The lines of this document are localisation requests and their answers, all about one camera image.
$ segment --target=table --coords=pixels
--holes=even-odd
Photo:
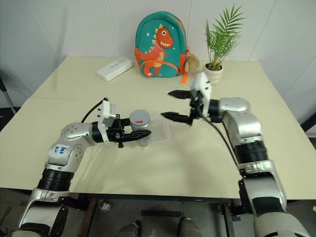
[[[32,189],[47,150],[61,129],[79,122],[103,97],[122,118],[148,111],[167,127],[170,141],[141,148],[136,142],[88,148],[72,180],[78,193],[239,198],[238,171],[216,131],[202,120],[189,127],[160,116],[189,114],[189,101],[167,93],[188,89],[181,77],[146,78],[134,67],[105,82],[95,72],[114,58],[68,56],[0,133],[0,187]],[[242,97],[262,124],[265,144],[288,199],[315,199],[316,152],[259,62],[225,62],[213,98]],[[87,121],[95,121],[96,113]]]

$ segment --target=white flower pot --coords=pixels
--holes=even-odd
[[[209,70],[205,64],[203,67],[203,70],[212,84],[218,84],[221,82],[223,71],[224,71],[223,66],[221,70],[212,71],[212,70]]]

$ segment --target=backpack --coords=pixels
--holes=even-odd
[[[159,11],[140,22],[135,56],[141,73],[148,77],[175,77],[184,72],[187,55],[186,33],[178,17]]]

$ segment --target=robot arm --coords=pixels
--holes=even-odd
[[[254,215],[256,236],[309,237],[302,224],[286,212],[285,192],[249,103],[241,98],[210,99],[211,84],[204,73],[197,75],[190,91],[169,95],[190,99],[190,116],[167,112],[164,117],[192,125],[194,119],[209,116],[212,122],[224,125],[242,176],[238,182],[241,202],[245,211]]]
[[[13,237],[59,237],[67,218],[64,205],[70,192],[71,180],[77,171],[85,150],[97,143],[108,144],[134,141],[148,136],[149,130],[125,134],[129,119],[116,114],[115,105],[105,99],[98,109],[98,122],[71,123],[61,131],[60,138],[49,148],[42,178],[33,189]]]

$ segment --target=dinosaur print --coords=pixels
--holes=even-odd
[[[156,61],[163,61],[164,58],[167,56],[167,53],[163,50],[169,49],[173,45],[173,38],[171,37],[169,30],[164,28],[162,24],[159,25],[159,29],[156,28],[156,34],[154,35],[156,40],[152,40],[153,47],[142,53],[139,51],[139,57],[146,61],[146,60],[156,60]],[[161,63],[153,62],[153,63],[145,63],[144,74],[148,77],[152,77],[153,73],[150,71],[152,67],[155,68],[154,72],[155,75],[160,76],[161,74],[159,71],[161,70]]]

